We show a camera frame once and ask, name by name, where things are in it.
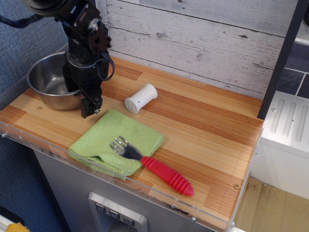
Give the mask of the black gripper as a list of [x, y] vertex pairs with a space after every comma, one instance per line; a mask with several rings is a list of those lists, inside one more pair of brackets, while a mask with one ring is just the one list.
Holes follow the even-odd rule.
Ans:
[[82, 64], [75, 59], [65, 57], [63, 77], [68, 92], [81, 91], [81, 116], [87, 118], [101, 111], [101, 83], [108, 78], [109, 62], [104, 59], [93, 64]]

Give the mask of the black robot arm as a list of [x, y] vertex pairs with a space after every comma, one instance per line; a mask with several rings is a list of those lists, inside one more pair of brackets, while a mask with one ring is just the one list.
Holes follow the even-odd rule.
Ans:
[[62, 23], [68, 38], [62, 68], [69, 92], [80, 90], [81, 116], [87, 118], [100, 112], [101, 83], [111, 79], [114, 67], [108, 48], [111, 38], [101, 21], [100, 11], [92, 0], [26, 0], [25, 5], [36, 15], [54, 17]]

